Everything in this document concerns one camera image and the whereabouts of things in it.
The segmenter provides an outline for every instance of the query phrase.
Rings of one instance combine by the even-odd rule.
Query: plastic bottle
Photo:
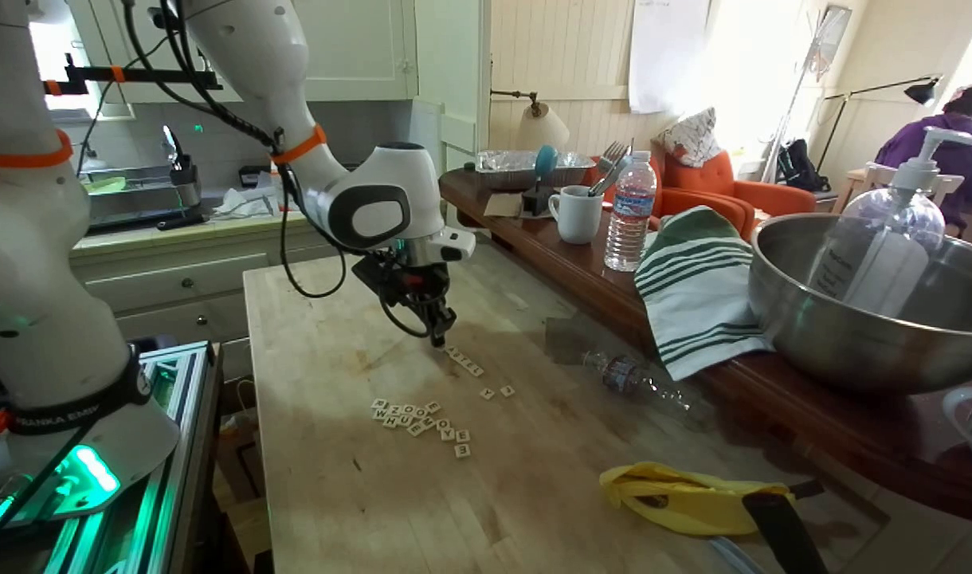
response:
[[[607,267],[638,272],[646,217],[653,211],[657,176],[652,168],[652,152],[634,150],[616,182],[610,236],[607,236]]]
[[[972,145],[965,132],[927,127],[925,147],[890,188],[854,197],[809,267],[809,286],[848,308],[898,316],[943,245],[943,213],[925,196],[941,145]]]

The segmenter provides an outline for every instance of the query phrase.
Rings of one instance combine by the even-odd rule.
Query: wooden table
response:
[[[652,326],[627,274],[604,267],[592,245],[564,245],[548,219],[486,219],[488,186],[475,172],[448,172],[445,197],[459,217],[488,227],[530,267],[542,272],[579,309],[652,354]],[[772,436],[809,443],[872,482],[927,509],[972,521],[972,454],[941,416],[941,394],[864,399],[825,390],[775,354],[748,354],[709,371],[716,397]]]
[[[638,354],[494,245],[450,272],[450,351],[401,336],[362,280],[300,300],[281,267],[246,272],[278,572],[720,572],[705,540],[610,509],[599,473],[657,461],[809,478],[720,424],[698,387],[694,416],[607,394],[591,357]],[[335,259],[296,264],[311,292],[335,274]],[[472,433],[472,455],[434,432],[382,427],[378,399],[440,404],[436,419]],[[833,572],[881,529],[835,490],[801,502],[801,518]],[[766,544],[742,549],[775,572]]]

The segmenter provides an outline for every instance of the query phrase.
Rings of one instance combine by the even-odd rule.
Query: water bottle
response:
[[[657,176],[652,168],[652,152],[634,150],[616,182],[610,236],[607,236],[607,267],[611,272],[638,272],[646,217],[653,211]]]

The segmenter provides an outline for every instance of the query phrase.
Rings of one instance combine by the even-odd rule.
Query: person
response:
[[[941,114],[906,124],[878,150],[875,164],[902,167],[906,161],[918,156],[927,124],[972,133],[972,87],[960,91]],[[943,145],[937,147],[933,161],[943,176],[962,176],[962,186],[943,197],[941,211],[950,227],[965,230],[962,213],[972,208],[972,147]]]

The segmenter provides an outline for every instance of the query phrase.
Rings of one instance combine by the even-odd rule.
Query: drawer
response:
[[[267,251],[249,251],[234,259],[203,259],[193,264],[141,267],[129,274],[93,277],[88,280],[88,292],[106,300],[111,314],[124,316],[152,308],[241,293],[243,272],[264,264],[267,264]]]
[[[234,342],[246,338],[246,308],[241,293],[211,297],[151,314],[118,316],[129,342],[172,338],[172,342]]]

